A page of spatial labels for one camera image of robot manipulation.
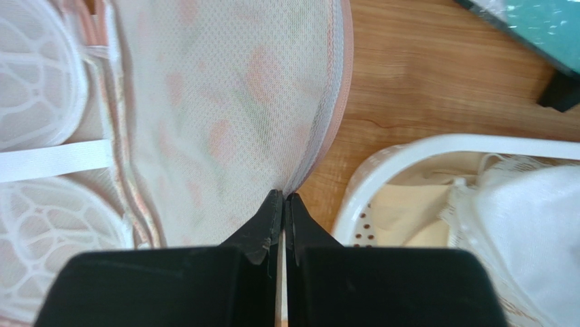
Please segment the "white bra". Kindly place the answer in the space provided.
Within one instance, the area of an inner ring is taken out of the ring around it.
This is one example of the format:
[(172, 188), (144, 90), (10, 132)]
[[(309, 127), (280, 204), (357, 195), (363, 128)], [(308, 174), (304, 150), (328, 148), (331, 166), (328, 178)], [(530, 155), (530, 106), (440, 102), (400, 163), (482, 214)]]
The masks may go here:
[(579, 164), (488, 155), (440, 214), (473, 253), (512, 326), (579, 325)]

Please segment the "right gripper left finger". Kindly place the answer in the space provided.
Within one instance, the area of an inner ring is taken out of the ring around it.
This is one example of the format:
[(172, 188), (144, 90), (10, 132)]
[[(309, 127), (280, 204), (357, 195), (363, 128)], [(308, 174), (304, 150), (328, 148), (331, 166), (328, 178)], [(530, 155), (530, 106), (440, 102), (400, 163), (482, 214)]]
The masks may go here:
[(85, 252), (58, 274), (36, 326), (276, 326), (283, 195), (217, 246)]

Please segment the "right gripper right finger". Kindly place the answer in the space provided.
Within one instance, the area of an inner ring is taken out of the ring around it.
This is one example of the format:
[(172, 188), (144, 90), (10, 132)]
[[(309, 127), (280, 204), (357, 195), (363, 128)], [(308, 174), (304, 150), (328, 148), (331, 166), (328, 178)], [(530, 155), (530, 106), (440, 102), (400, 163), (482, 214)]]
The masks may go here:
[(506, 326), (485, 269), (459, 249), (346, 247), (285, 202), (290, 326)]

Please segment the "floral mesh laundry bag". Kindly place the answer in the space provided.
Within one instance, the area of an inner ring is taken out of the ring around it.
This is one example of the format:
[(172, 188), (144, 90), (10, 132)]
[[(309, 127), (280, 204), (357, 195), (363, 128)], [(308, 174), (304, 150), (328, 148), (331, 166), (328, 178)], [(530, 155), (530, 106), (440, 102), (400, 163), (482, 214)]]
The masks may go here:
[(1, 325), (79, 253), (215, 245), (296, 191), (352, 64), (348, 1), (2, 1)]

